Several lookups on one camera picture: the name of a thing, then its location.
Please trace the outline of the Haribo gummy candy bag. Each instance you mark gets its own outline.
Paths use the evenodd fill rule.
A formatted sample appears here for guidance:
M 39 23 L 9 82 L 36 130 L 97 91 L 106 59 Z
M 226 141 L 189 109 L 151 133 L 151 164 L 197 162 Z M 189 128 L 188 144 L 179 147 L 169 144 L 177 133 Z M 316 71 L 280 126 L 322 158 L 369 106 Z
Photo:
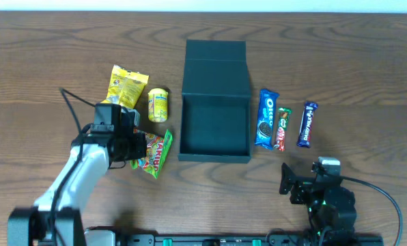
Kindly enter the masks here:
M 134 133 L 143 133 L 147 142 L 146 157 L 132 160 L 130 165 L 132 169 L 142 169 L 146 173 L 153 175 L 157 179 L 165 163 L 173 142 L 173 135 L 166 130 L 163 136 L 147 133 L 135 129 Z

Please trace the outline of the yellow snack bag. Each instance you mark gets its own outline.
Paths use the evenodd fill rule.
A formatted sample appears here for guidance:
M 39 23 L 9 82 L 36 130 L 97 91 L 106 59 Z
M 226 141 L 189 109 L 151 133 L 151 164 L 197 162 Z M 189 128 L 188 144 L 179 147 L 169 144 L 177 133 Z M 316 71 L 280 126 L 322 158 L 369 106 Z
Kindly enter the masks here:
M 148 84 L 148 80 L 149 76 L 146 74 L 133 72 L 114 65 L 111 71 L 107 97 L 102 103 L 112 103 L 134 109 L 144 87 Z

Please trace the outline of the blue Oreo cookie pack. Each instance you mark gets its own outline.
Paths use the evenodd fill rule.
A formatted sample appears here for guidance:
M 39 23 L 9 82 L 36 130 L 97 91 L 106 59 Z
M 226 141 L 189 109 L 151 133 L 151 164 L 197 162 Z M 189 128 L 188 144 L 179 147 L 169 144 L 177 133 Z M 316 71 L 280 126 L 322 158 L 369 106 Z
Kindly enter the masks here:
M 279 94 L 267 89 L 261 89 L 259 93 L 259 108 L 257 112 L 257 128 L 255 145 L 266 149 L 272 149 L 272 136 L 277 111 L 277 99 Z

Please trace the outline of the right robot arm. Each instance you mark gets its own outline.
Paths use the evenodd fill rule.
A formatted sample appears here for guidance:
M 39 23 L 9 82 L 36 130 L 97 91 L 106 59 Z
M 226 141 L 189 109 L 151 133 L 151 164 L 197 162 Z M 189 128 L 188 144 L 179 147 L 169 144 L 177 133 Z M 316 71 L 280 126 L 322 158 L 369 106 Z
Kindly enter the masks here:
M 292 204 L 307 207 L 310 228 L 305 231 L 305 240 L 310 245 L 343 245 L 354 238 L 354 193 L 342 187 L 337 159 L 320 157 L 311 171 L 313 178 L 298 176 L 283 163 L 279 193 L 290 194 Z

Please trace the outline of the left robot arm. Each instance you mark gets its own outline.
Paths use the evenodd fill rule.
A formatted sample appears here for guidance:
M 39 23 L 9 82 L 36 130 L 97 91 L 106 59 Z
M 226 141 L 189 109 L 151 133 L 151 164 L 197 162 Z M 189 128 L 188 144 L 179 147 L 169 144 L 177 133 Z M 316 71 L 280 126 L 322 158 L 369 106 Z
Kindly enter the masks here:
M 90 245 L 81 215 L 98 181 L 114 162 L 146 156 L 146 139 L 136 133 L 140 114 L 114 104 L 95 105 L 94 121 L 79 127 L 70 156 L 52 185 L 30 208 L 8 218 L 8 245 Z

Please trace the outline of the purple Dairy Milk bar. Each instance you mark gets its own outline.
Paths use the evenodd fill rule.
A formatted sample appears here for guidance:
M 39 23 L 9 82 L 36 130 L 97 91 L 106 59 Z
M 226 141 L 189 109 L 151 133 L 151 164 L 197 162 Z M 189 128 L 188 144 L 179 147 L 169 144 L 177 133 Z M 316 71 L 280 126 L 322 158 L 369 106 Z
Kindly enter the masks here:
M 315 102 L 307 101 L 303 110 L 303 117 L 300 123 L 300 130 L 298 134 L 298 140 L 296 145 L 301 148 L 311 147 L 311 128 L 313 123 L 313 117 L 315 110 L 318 108 L 318 104 Z

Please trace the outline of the yellow candy canister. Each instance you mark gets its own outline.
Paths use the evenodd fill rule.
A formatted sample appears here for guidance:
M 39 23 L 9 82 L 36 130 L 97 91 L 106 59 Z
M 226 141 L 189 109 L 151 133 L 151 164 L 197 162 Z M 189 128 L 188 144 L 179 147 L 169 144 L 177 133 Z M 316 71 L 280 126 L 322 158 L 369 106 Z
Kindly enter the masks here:
M 151 122 L 165 122 L 168 118 L 168 92 L 154 88 L 148 92 L 148 118 Z

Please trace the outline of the red green KitKat bar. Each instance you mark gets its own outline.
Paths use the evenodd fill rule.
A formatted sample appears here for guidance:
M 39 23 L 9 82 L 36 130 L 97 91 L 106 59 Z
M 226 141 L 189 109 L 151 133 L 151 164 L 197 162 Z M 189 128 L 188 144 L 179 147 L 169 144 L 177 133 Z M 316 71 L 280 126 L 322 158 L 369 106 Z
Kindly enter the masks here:
M 278 114 L 278 127 L 277 127 L 277 134 L 275 138 L 274 148 L 278 149 L 279 151 L 285 151 L 285 136 L 287 132 L 287 125 L 290 119 L 290 114 L 292 110 L 286 107 L 279 107 Z

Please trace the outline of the dark green open box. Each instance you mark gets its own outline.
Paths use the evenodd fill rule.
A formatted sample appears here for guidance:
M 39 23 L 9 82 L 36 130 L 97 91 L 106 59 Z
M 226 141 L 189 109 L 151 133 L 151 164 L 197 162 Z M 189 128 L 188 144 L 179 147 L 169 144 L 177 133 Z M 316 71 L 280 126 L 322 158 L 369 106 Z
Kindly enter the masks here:
M 251 160 L 251 83 L 244 41 L 187 40 L 179 161 Z

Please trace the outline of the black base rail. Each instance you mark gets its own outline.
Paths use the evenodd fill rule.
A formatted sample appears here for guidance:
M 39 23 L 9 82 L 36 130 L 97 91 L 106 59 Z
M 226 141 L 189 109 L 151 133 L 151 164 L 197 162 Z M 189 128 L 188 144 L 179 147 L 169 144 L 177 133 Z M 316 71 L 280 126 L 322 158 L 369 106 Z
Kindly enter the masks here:
M 109 230 L 91 230 L 85 233 L 88 245 L 108 246 L 289 246 L 332 245 L 330 241 L 311 240 L 295 234 L 267 236 L 154 236 L 152 234 L 121 235 Z

